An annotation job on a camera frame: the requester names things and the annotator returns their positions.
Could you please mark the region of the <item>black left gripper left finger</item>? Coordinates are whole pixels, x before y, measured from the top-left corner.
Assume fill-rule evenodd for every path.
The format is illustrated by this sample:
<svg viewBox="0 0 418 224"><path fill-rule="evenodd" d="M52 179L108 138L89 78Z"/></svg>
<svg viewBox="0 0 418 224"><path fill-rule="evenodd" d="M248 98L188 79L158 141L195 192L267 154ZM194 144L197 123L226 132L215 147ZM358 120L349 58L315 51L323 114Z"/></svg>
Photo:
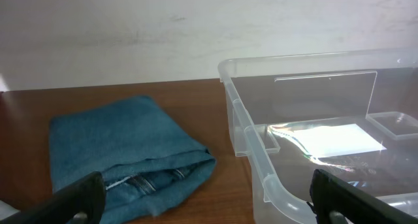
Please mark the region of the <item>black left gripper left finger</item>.
<svg viewBox="0 0 418 224"><path fill-rule="evenodd" d="M48 200L1 220L1 224L97 224L105 209L105 199L103 177L100 172L92 172L60 189Z"/></svg>

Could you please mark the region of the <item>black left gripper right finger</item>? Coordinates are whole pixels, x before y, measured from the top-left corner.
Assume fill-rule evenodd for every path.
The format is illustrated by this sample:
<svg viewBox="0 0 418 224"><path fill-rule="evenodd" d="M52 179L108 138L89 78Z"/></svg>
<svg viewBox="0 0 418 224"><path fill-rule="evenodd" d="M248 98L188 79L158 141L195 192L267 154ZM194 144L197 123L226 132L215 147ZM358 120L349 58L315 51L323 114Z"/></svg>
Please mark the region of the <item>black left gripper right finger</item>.
<svg viewBox="0 0 418 224"><path fill-rule="evenodd" d="M310 197L309 207L318 224L417 224L417 218L322 169L313 172Z"/></svg>

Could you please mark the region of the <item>blue denim jeans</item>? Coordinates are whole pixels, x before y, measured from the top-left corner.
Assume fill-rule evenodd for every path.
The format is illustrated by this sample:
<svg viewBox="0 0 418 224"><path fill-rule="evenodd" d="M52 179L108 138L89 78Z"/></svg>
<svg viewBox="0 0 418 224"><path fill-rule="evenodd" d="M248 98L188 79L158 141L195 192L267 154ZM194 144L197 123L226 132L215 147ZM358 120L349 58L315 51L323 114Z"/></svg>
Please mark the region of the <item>blue denim jeans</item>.
<svg viewBox="0 0 418 224"><path fill-rule="evenodd" d="M175 208L216 166L208 148L148 96L52 118L49 156L54 191L91 172L101 173L106 191L102 223Z"/></svg>

